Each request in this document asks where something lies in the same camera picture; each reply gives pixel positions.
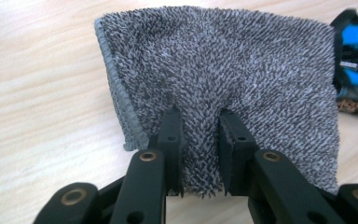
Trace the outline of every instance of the microfiber cloth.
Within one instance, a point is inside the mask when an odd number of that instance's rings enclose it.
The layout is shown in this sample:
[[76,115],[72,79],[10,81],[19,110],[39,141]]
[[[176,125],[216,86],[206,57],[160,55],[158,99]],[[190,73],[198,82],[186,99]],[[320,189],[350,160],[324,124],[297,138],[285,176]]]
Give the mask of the microfiber cloth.
[[337,190],[332,27],[259,11],[159,7],[106,14],[95,29],[125,149],[146,149],[163,112],[180,110],[186,192],[222,188],[223,108],[261,149],[279,150],[311,184]]

